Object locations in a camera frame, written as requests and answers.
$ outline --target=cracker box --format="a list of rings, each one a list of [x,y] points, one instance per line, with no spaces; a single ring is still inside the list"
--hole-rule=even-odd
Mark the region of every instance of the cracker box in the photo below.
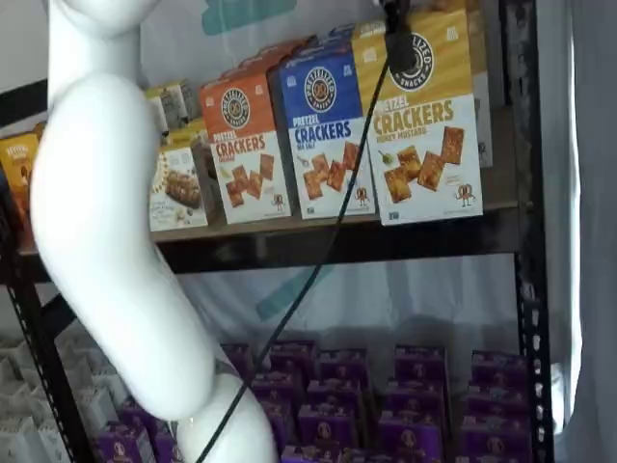
[[[358,430],[351,407],[321,403],[305,404],[298,413],[303,444],[358,446]]]
[[[305,386],[316,377],[319,349],[314,340],[278,340],[270,349],[272,369],[281,371],[296,368],[302,372]]]
[[[337,37],[329,40],[340,43]],[[349,43],[303,52],[308,55],[290,60],[280,70],[298,197],[304,219],[336,217],[364,126],[354,57]],[[353,188],[346,214],[374,213],[366,150]]]
[[[163,422],[158,422],[158,430],[152,445],[156,463],[180,463],[184,461],[174,436]]]
[[[228,356],[233,367],[238,371],[240,377],[247,378],[255,370],[253,362],[253,353],[247,344],[242,343],[226,343],[221,344],[221,347]]]
[[[338,463],[337,447],[287,446],[281,455],[281,463]]]
[[[531,454],[528,420],[467,415],[460,429],[459,451],[462,454],[513,456],[521,459]]]
[[[294,413],[305,401],[305,391],[300,375],[292,371],[258,373],[251,383],[251,390],[258,399],[288,400]]]
[[[216,215],[215,188],[200,142],[161,147],[150,190],[150,229],[207,226]]]
[[[527,363],[520,355],[474,350],[471,381],[475,384],[526,391]]]
[[[526,394],[516,389],[470,384],[465,401],[470,414],[505,418],[529,416]]]
[[[368,145],[384,225],[482,214],[482,185],[463,0],[410,16],[416,67],[389,72]],[[384,22],[352,40],[362,108],[368,112],[387,57]]]
[[[416,461],[443,461],[443,440],[438,418],[407,410],[384,410],[379,419],[381,449],[401,452]]]
[[[286,445],[298,442],[291,403],[283,400],[260,400],[259,403],[272,426],[274,440],[281,454]]]
[[[201,89],[223,206],[229,224],[289,217],[293,167],[282,155],[289,141],[277,133],[273,100],[280,85],[271,72],[281,59],[264,60]]]
[[[148,438],[153,441],[158,431],[158,420],[144,410],[133,397],[128,398],[118,410],[120,422],[131,426],[143,426],[148,433]]]
[[[139,425],[109,422],[96,437],[104,461],[155,463],[146,429]]]

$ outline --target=product display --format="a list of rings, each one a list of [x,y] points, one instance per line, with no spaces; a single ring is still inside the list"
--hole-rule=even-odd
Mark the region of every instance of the product display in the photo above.
[[[277,133],[273,111],[280,98],[274,69],[284,56],[281,50],[257,56],[201,88],[229,224],[291,215],[293,168],[282,155],[288,139]]]
[[[298,427],[305,445],[358,446],[358,430],[352,408],[322,403],[305,404],[298,413]]]
[[[419,11],[409,23],[416,67],[388,73],[368,132],[382,223],[480,215],[465,2]],[[373,22],[359,26],[352,39],[365,115],[387,56],[385,32],[385,23]]]
[[[216,215],[215,189],[201,142],[161,147],[150,191],[150,229],[163,232],[208,225]]]
[[[443,441],[437,417],[407,410],[384,410],[379,419],[384,451],[414,456],[425,463],[443,462]]]
[[[96,436],[104,461],[156,463],[148,434],[143,426],[110,422]]]
[[[529,422],[467,415],[460,429],[459,452],[512,456],[527,461],[531,454]]]
[[[520,355],[474,350],[471,354],[471,381],[526,392],[527,363]]]
[[[340,37],[300,52],[280,70],[298,197],[304,219],[336,217],[358,157],[364,117],[351,44]],[[347,215],[375,212],[368,156]]]

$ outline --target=blue cracker box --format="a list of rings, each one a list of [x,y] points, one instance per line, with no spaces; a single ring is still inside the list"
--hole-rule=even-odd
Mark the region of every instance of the blue cracker box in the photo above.
[[[306,386],[316,377],[316,362],[319,349],[314,340],[278,340],[270,349],[272,369],[290,371],[297,369],[302,373]]]
[[[418,463],[443,461],[442,430],[437,417],[408,410],[384,410],[378,426],[383,451],[412,456]]]
[[[288,400],[294,413],[305,402],[305,390],[295,371],[265,371],[255,375],[251,391],[257,399]]]
[[[511,456],[525,461],[531,456],[529,421],[467,415],[460,429],[459,453]]]
[[[291,404],[284,400],[260,400],[259,403],[272,426],[279,453],[284,450],[285,446],[296,444],[298,438],[296,437]]]
[[[340,450],[337,447],[287,446],[281,455],[281,463],[338,463]]]
[[[471,356],[471,381],[526,391],[527,363],[520,355],[474,350]]]
[[[305,404],[298,413],[298,427],[305,445],[358,446],[358,429],[351,407],[329,403]]]
[[[303,50],[280,68],[303,219],[336,217],[359,156],[364,117],[351,44]],[[367,150],[347,215],[375,212]]]
[[[469,384],[466,396],[467,411],[474,415],[494,415],[505,418],[529,416],[526,393],[486,385]]]

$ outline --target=purple box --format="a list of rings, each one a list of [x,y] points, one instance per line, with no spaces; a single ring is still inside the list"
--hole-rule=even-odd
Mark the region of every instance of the purple box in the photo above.
[[[157,463],[177,463],[184,461],[177,442],[164,422],[158,422],[158,431],[154,438],[154,454]]]
[[[520,355],[474,350],[471,357],[471,381],[526,391],[527,363]]]
[[[305,404],[298,413],[298,426],[303,444],[358,446],[358,430],[354,410],[344,405]]]
[[[466,403],[470,415],[519,419],[529,416],[527,396],[516,389],[469,384]]]
[[[287,446],[282,452],[281,463],[338,463],[337,447]]]
[[[293,412],[300,410],[305,402],[305,391],[297,372],[264,371],[258,373],[251,383],[251,390],[258,399],[287,400]]]
[[[124,424],[141,424],[146,428],[150,442],[154,442],[158,431],[158,420],[142,408],[133,397],[125,400],[118,410],[118,419]]]
[[[459,451],[465,455],[490,454],[529,458],[531,455],[529,422],[467,415],[461,425]]]
[[[298,442],[291,412],[291,403],[281,400],[260,400],[259,403],[263,407],[263,411],[266,413],[266,417],[268,417],[268,421],[272,426],[277,449],[279,454],[281,454],[285,446]]]
[[[316,377],[317,354],[314,340],[278,340],[270,349],[270,363],[272,369],[280,371],[289,371],[291,368],[299,370],[306,386]]]
[[[531,463],[531,457],[516,458],[512,456],[468,455],[457,456],[454,463]]]
[[[240,377],[247,378],[253,374],[255,371],[253,352],[247,344],[226,343],[221,344],[221,347]]]
[[[108,422],[96,436],[103,461],[155,463],[146,429],[139,425]]]
[[[442,430],[438,418],[408,410],[384,410],[379,419],[381,449],[413,456],[417,462],[443,460]]]

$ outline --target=white snack box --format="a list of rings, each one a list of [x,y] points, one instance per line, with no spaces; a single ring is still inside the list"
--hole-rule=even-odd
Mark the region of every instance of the white snack box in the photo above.
[[[47,451],[32,418],[8,418],[0,421],[0,461],[49,463]]]
[[[190,184],[184,198],[182,185]],[[150,230],[207,226],[216,215],[215,180],[207,174],[201,141],[162,147],[150,189]]]
[[[129,397],[124,381],[111,365],[93,371],[93,382],[98,388],[107,388],[117,410]]]
[[[50,461],[53,463],[70,463],[67,448],[54,420],[45,420],[39,426],[39,435]]]
[[[116,422],[118,413],[105,388],[90,387],[75,394],[77,408],[88,435],[95,436],[107,422]]]

